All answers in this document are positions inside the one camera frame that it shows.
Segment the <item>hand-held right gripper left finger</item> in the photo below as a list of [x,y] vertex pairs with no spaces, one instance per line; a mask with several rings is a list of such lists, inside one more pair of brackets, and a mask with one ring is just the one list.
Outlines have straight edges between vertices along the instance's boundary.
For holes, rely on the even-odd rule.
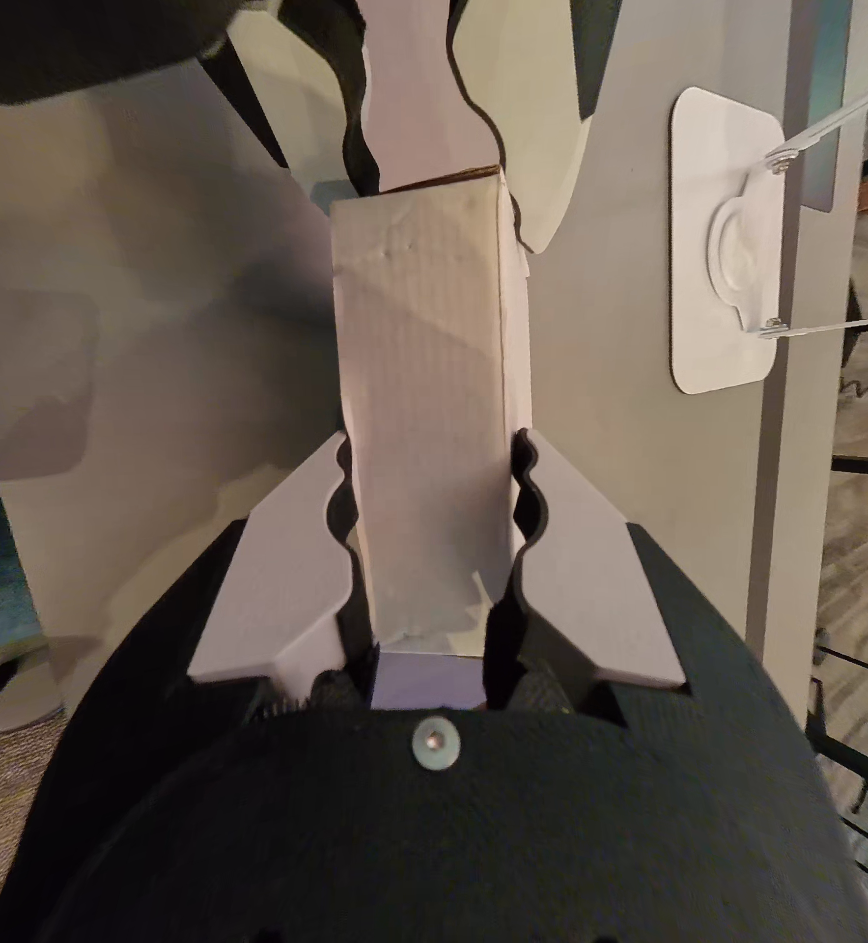
[[345,670],[373,687],[352,447],[336,432],[250,513],[192,655],[196,683],[265,678],[291,701]]

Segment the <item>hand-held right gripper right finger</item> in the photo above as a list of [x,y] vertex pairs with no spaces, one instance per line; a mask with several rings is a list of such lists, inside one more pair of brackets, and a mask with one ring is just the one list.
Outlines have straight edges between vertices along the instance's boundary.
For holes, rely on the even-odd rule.
[[513,438],[511,471],[524,542],[487,617],[487,707],[510,708],[531,673],[550,677],[568,709],[592,709],[614,683],[685,690],[627,517],[532,428]]

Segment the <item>white cardboard box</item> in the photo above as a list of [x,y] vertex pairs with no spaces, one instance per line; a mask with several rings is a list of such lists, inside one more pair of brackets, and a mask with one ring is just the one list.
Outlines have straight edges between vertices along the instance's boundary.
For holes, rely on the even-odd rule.
[[331,211],[372,705],[476,708],[512,565],[511,439],[531,418],[522,251],[495,124],[453,58],[464,2],[358,2],[379,195]]

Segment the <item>clear acrylic stand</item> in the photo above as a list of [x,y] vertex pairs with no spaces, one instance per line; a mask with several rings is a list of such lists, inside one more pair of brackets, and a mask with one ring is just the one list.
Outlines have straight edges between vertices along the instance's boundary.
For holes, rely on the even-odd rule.
[[781,176],[800,154],[867,111],[868,92],[778,144],[750,166],[741,193],[717,208],[707,236],[707,269],[716,295],[735,309],[746,336],[775,340],[868,330],[868,320],[789,328],[775,311],[783,250]]

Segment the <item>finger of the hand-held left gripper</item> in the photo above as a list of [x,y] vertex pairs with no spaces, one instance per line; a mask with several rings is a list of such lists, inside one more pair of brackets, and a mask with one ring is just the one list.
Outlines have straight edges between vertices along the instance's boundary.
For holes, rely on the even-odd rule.
[[363,128],[370,65],[357,2],[244,2],[228,39],[306,195],[378,195]]
[[518,233],[543,253],[568,210],[588,142],[568,1],[451,2],[449,48],[468,100],[497,135]]

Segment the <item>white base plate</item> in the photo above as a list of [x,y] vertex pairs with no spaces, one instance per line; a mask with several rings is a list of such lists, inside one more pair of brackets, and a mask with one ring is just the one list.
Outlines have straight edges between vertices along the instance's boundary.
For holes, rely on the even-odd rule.
[[780,122],[712,91],[689,87],[671,117],[671,363],[676,387],[698,395],[761,381],[776,341],[746,336],[716,295],[706,261],[717,208],[741,193],[750,166],[784,142]]

